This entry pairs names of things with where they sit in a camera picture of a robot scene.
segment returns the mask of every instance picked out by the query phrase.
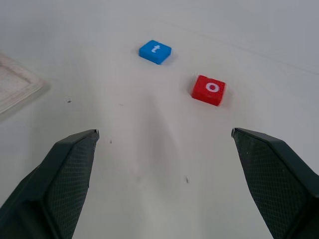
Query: white table surface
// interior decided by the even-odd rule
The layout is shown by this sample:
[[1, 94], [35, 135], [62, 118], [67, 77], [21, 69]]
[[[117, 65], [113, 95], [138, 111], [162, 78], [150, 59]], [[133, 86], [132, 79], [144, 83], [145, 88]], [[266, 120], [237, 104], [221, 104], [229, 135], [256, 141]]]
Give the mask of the white table surface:
[[[97, 128], [73, 238], [272, 238], [230, 134], [243, 127], [281, 138], [319, 172], [318, 7], [2, 1], [0, 51], [50, 87], [0, 116], [0, 205], [54, 142]], [[173, 48], [161, 66], [137, 55], [151, 39]], [[227, 83], [221, 107], [190, 97], [198, 74]]]

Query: white letter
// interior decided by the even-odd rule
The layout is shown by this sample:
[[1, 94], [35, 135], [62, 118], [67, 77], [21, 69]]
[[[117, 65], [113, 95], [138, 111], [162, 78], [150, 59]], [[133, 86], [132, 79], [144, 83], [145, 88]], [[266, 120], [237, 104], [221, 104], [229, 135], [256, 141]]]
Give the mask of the white letter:
[[156, 50], [157, 50], [157, 49], [160, 49], [160, 46], [159, 46], [159, 45], [154, 46], [154, 48], [152, 49], [152, 52], [156, 53]]
[[219, 86], [215, 83], [207, 83], [206, 84], [206, 89], [210, 92], [216, 93], [219, 91]]

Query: blue block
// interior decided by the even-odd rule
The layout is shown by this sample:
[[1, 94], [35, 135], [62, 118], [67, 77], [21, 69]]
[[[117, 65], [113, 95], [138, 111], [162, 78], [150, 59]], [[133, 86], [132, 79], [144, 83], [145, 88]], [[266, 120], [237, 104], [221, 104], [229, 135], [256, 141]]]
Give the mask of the blue block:
[[140, 48], [139, 55], [160, 65], [171, 53], [171, 48], [157, 41], [149, 41]]

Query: red block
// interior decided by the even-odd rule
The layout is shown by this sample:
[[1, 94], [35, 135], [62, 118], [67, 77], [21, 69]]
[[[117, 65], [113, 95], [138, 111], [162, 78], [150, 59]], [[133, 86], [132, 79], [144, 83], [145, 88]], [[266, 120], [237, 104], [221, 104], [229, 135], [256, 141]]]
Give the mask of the red block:
[[226, 84], [210, 79], [206, 76], [198, 76], [191, 96], [194, 99], [219, 106], [223, 99]]

